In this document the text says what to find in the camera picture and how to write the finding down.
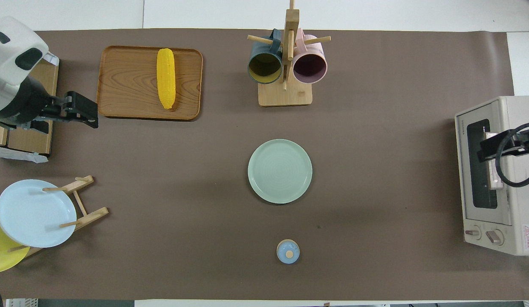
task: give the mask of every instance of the wooden dowel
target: wooden dowel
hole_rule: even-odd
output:
[[[91,184],[92,182],[93,182],[92,176],[75,177],[75,181],[64,186],[67,189],[65,190],[65,194],[71,194],[73,191],[80,190],[83,187]]]
[[[25,245],[20,245],[20,246],[17,246],[17,247],[13,247],[11,249],[7,249],[7,252],[15,252],[15,251],[19,251],[20,249],[24,249],[26,248],[27,246]]]
[[[103,207],[101,209],[98,209],[94,212],[90,212],[87,216],[83,216],[78,219],[79,224],[77,224],[77,227],[75,227],[75,231],[83,228],[84,226],[90,224],[93,221],[98,220],[104,215],[107,215],[109,213],[109,210],[107,208]]]
[[[43,192],[46,191],[67,191],[66,187],[44,187]]]
[[[287,43],[287,60],[289,61],[293,60],[294,44],[295,44],[295,32],[293,30],[289,30],[289,41]]]
[[[330,40],[331,40],[330,36],[318,37],[318,38],[313,38],[313,39],[309,39],[307,41],[304,41],[304,44],[305,45],[310,45],[311,43],[324,43],[324,42],[330,41]]]
[[[77,201],[77,204],[79,204],[79,208],[81,208],[83,216],[87,216],[87,211],[83,206],[83,202],[81,201],[81,197],[79,197],[79,193],[77,191],[73,191],[73,195],[75,195],[75,200]]]
[[[258,42],[261,42],[261,43],[267,43],[268,45],[272,45],[272,43],[274,42],[271,39],[262,38],[262,37],[258,37],[258,36],[255,36],[255,35],[248,35],[247,39],[249,39],[251,41],[258,41]]]
[[[77,225],[79,224],[80,222],[77,220],[75,222],[71,222],[71,223],[65,223],[65,224],[62,224],[60,225],[60,228],[62,229],[63,227],[67,227],[67,226],[73,226],[73,225]]]
[[[289,82],[289,69],[290,69],[290,66],[288,65],[285,65],[283,67],[283,90],[284,91],[287,90],[287,82]]]

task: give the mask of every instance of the toaster oven door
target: toaster oven door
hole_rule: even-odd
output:
[[[485,133],[502,132],[500,107],[494,101],[457,118],[463,198],[467,219],[512,225],[506,186],[490,190],[488,162],[480,163],[477,157]]]

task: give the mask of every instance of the light blue plate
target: light blue plate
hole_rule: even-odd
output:
[[[14,241],[33,247],[52,247],[63,243],[75,230],[77,213],[63,191],[44,192],[56,187],[42,180],[27,179],[9,185],[0,196],[0,227]]]
[[[247,176],[251,187],[263,200],[286,204],[308,189],[312,180],[312,163],[297,143],[270,140],[253,152]]]

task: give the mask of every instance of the mug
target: mug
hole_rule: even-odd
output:
[[[304,41],[316,38],[297,30],[297,46],[293,50],[293,75],[302,83],[312,84],[327,74],[327,61],[321,43],[305,45]]]
[[[272,45],[255,41],[251,49],[247,72],[256,82],[269,84],[276,81],[281,75],[282,48],[281,31],[274,29],[269,37],[263,37],[274,41]]]

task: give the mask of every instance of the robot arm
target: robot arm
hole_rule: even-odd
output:
[[[501,178],[503,183],[511,187],[529,185],[529,177],[520,182],[510,181],[505,177],[501,169],[500,159],[508,155],[529,155],[529,129],[524,130],[526,128],[529,128],[529,123],[491,136],[480,142],[481,150],[477,152],[480,163],[495,159],[495,169],[498,177]]]
[[[48,46],[31,29],[12,17],[0,19],[0,126],[48,132],[44,120],[79,121],[98,127],[97,105],[75,92],[49,95],[29,72]]]

